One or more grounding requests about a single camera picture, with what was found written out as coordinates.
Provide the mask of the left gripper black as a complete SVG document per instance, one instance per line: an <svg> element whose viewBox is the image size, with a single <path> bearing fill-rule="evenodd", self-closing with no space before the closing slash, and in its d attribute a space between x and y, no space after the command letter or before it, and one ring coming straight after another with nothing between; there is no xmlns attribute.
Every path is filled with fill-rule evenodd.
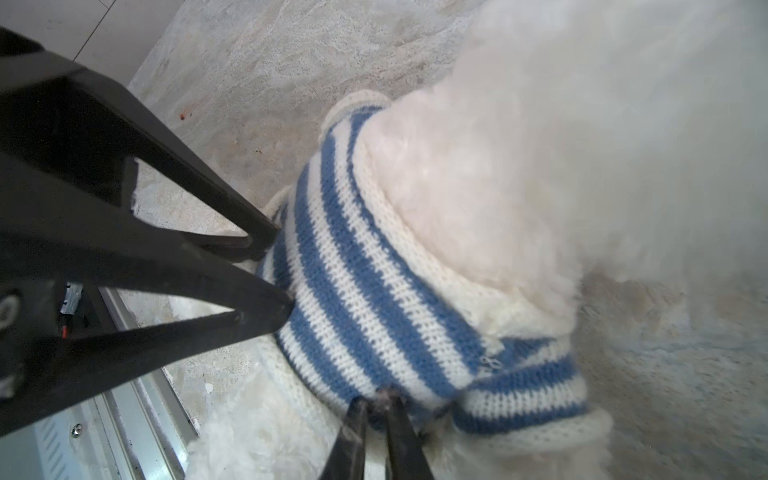
<svg viewBox="0 0 768 480"><path fill-rule="evenodd" d="M188 233L205 252L108 204L128 204L134 159L243 236ZM290 296L210 254L258 260L277 232L123 85L1 31L2 434L176 361L278 331ZM223 312L64 336L64 282L188 297Z"/></svg>

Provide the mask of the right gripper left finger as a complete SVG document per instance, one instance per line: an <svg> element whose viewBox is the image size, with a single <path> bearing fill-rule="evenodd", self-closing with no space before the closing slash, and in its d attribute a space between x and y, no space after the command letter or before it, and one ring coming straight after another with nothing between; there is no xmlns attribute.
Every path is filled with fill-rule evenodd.
<svg viewBox="0 0 768 480"><path fill-rule="evenodd" d="M353 400L342 421L320 480L363 480L365 472L369 402Z"/></svg>

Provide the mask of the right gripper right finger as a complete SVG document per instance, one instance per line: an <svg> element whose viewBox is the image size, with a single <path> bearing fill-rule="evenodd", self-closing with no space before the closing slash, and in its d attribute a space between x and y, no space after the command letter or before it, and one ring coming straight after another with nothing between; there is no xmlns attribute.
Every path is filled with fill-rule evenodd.
<svg viewBox="0 0 768 480"><path fill-rule="evenodd" d="M388 394L383 400L386 426L386 478L390 480L434 480L402 400Z"/></svg>

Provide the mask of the blue white striped knit sweater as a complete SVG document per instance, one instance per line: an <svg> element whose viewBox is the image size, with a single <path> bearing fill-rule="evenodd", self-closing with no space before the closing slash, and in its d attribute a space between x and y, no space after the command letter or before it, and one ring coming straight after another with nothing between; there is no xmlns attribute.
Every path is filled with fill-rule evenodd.
<svg viewBox="0 0 768 480"><path fill-rule="evenodd" d="M588 402L570 328L441 264L386 201L365 140L388 103L370 90L337 103L318 152L270 204L281 230L258 274L295 299L266 342L274 382L325 430L355 399L391 389L417 426L446 417L504 455L606 436L612 420Z"/></svg>

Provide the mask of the white teddy bear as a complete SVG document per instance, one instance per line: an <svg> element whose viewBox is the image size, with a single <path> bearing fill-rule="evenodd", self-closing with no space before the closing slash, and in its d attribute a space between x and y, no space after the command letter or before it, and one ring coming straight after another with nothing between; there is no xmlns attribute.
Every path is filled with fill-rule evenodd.
<svg viewBox="0 0 768 480"><path fill-rule="evenodd" d="M522 295L570 345L589 274L688 290L767 268L763 1L489 1L444 79L387 99L365 140L386 201L441 264ZM293 406L264 362L277 332L252 341L252 375L189 446L188 478L322 473L350 405L328 430ZM363 397L371 479L388 394L406 410L391 389ZM504 455L449 418L413 424L436 477L607 477L609 433Z"/></svg>

